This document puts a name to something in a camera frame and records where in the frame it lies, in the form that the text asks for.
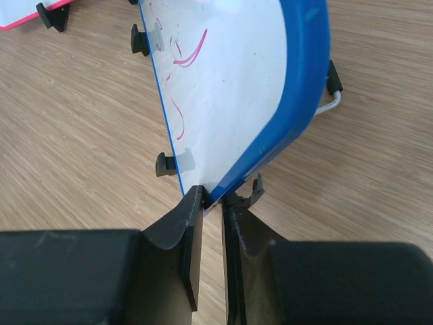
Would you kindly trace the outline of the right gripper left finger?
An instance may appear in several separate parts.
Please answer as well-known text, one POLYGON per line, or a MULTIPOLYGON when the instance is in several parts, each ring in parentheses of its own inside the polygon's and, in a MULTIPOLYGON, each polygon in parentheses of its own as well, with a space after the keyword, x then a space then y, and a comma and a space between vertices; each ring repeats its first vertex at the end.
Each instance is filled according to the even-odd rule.
POLYGON ((190 324, 203 188, 144 230, 1 233, 2 324, 190 324))

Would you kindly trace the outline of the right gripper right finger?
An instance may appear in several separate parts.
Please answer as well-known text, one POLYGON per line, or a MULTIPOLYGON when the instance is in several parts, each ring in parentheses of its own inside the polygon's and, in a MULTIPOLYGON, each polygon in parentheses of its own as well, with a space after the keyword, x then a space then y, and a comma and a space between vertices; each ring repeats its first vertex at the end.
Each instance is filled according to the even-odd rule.
POLYGON ((228 324, 431 324, 432 260, 404 242, 291 241, 222 201, 228 324))

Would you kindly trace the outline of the blue framed whiteboard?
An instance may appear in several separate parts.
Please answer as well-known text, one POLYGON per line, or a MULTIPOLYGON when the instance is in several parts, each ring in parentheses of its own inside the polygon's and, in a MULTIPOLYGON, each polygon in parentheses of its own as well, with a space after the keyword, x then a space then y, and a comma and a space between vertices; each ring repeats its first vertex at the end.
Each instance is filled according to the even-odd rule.
POLYGON ((293 143, 343 87, 326 1, 138 1, 182 193, 212 209, 293 143))

